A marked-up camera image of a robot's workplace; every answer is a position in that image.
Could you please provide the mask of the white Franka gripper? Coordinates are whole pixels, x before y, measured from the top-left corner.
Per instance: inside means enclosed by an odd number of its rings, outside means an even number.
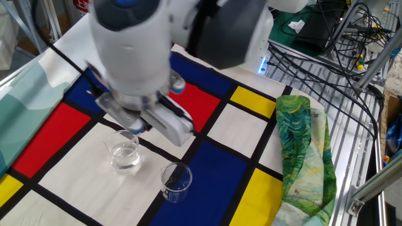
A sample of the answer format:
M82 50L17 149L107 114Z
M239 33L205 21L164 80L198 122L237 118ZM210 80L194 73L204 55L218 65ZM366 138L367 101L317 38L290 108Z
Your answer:
M162 103L141 112L143 131L158 130L171 143L182 146L193 134L194 123L190 114L173 99L162 96Z

